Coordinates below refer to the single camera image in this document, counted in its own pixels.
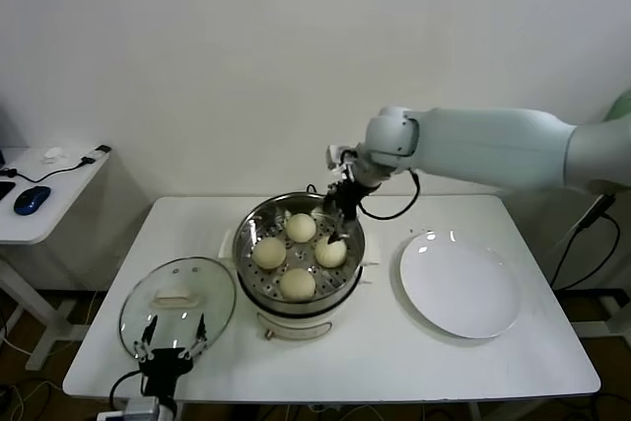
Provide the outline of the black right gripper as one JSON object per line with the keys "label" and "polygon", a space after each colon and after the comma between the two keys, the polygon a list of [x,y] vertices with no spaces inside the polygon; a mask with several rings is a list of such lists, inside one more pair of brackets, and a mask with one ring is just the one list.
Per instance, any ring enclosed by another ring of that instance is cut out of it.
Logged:
{"label": "black right gripper", "polygon": [[322,212],[342,217],[336,219],[334,229],[328,237],[328,243],[334,244],[348,238],[346,220],[357,219],[357,208],[363,199],[363,187],[357,182],[337,182],[329,186],[328,194],[322,199]]}

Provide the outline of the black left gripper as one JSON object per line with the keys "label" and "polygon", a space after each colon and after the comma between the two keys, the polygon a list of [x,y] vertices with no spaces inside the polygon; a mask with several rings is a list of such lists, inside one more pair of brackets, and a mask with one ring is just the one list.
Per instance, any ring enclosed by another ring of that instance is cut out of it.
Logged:
{"label": "black left gripper", "polygon": [[205,315],[200,316],[194,340],[187,348],[161,348],[150,353],[157,323],[158,316],[150,316],[140,339],[133,342],[139,370],[145,379],[142,393],[147,396],[173,397],[178,379],[192,370],[192,358],[199,357],[206,350]]}

